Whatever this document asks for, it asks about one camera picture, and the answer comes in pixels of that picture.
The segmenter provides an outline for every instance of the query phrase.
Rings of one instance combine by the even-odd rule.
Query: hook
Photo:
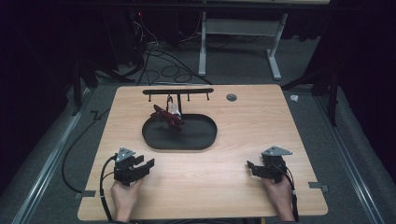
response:
[[[168,94],[168,97],[166,98],[166,111],[169,111],[169,102],[173,104],[173,98],[171,94]]]

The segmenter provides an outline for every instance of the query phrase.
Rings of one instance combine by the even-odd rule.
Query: white desk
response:
[[[327,5],[330,0],[223,0],[223,2],[249,2],[249,3],[271,3],[271,4],[310,4],[310,5]],[[202,16],[202,35],[201,50],[199,57],[198,74],[206,75],[206,35],[265,35],[274,38],[273,46],[266,50],[267,59],[271,66],[272,74],[275,80],[280,80],[281,75],[276,63],[276,49],[282,36],[286,24],[287,13],[282,14],[279,21],[240,21],[240,20],[218,20],[206,17],[206,12]]]

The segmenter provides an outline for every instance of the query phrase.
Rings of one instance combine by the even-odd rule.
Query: red toy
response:
[[[157,105],[154,105],[155,112],[152,113],[150,116],[159,122],[166,121],[168,122],[169,127],[176,128],[177,130],[181,131],[180,125],[184,124],[184,120],[180,118],[178,114],[172,114],[168,111],[160,108]]]

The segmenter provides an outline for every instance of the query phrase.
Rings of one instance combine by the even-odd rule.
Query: wooden table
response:
[[[154,112],[153,105],[165,107],[166,95],[151,95],[143,90],[213,88],[206,94],[181,96],[184,114],[204,114],[218,127],[216,141],[199,151],[158,150],[146,145],[142,126]],[[237,100],[230,102],[227,94]],[[301,216],[318,216],[328,208],[317,182],[302,140],[277,85],[151,86],[118,89],[98,148],[86,190],[96,190],[94,197],[84,197],[78,210],[81,220],[106,220],[98,186],[105,161],[120,147],[144,155],[145,162],[155,159],[155,166],[145,177],[132,218],[216,218],[270,217],[276,212],[269,203],[261,180],[252,176],[247,161],[262,164],[261,152],[277,146],[292,151],[284,156],[295,181]],[[111,162],[105,174],[112,172]],[[110,211],[112,175],[104,189]]]

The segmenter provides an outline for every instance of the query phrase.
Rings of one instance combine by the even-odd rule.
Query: hand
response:
[[[275,184],[273,179],[262,178],[267,189],[268,198],[274,206],[279,221],[295,221],[291,209],[291,186],[289,180],[282,175],[282,180]]]
[[[111,198],[116,206],[116,220],[129,222],[134,206],[137,202],[137,192],[143,183],[143,178],[136,180],[131,187],[123,186],[120,181],[115,180],[111,188]]]

